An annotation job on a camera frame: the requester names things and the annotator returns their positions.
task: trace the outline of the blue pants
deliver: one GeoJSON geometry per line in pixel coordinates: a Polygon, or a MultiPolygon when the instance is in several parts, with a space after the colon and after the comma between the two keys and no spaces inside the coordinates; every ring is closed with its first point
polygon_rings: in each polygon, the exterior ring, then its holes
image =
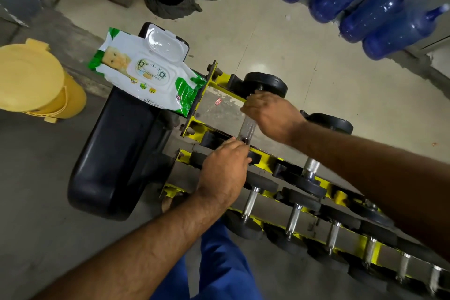
{"type": "MultiPolygon", "coordinates": [[[[202,236],[199,293],[195,300],[262,300],[247,260],[230,240],[222,221],[202,236]]],[[[150,300],[188,300],[184,256],[158,286],[150,300]]]]}

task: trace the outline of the green and white package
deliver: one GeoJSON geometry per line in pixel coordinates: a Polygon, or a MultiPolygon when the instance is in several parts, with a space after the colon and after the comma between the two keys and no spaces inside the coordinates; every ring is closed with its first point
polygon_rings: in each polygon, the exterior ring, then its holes
{"type": "Polygon", "coordinates": [[[109,28],[89,68],[150,105],[187,116],[206,83],[183,62],[187,52],[185,43],[153,24],[145,38],[109,28]]]}

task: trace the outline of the yellow bucket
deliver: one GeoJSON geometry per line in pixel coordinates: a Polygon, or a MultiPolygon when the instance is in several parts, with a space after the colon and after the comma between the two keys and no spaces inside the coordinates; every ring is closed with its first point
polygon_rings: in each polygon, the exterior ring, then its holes
{"type": "Polygon", "coordinates": [[[51,53],[49,45],[27,39],[0,47],[0,108],[67,119],[86,105],[86,93],[51,53]]]}

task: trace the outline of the hand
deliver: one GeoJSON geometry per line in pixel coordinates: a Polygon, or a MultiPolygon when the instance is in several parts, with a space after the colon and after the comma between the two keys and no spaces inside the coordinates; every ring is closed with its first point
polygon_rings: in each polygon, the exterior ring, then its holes
{"type": "Polygon", "coordinates": [[[289,101],[260,90],[247,98],[241,111],[255,120],[267,137],[290,146],[296,131],[307,122],[289,101]]]}
{"type": "Polygon", "coordinates": [[[250,146],[235,137],[225,141],[203,162],[197,192],[228,208],[238,198],[247,178],[250,146]]]}

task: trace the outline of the yellow lid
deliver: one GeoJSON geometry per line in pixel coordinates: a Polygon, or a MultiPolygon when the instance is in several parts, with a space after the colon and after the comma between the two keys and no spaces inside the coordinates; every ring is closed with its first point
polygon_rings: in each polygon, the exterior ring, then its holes
{"type": "Polygon", "coordinates": [[[0,108],[39,109],[64,86],[64,69],[48,52],[48,44],[27,39],[25,44],[0,47],[0,108]]]}

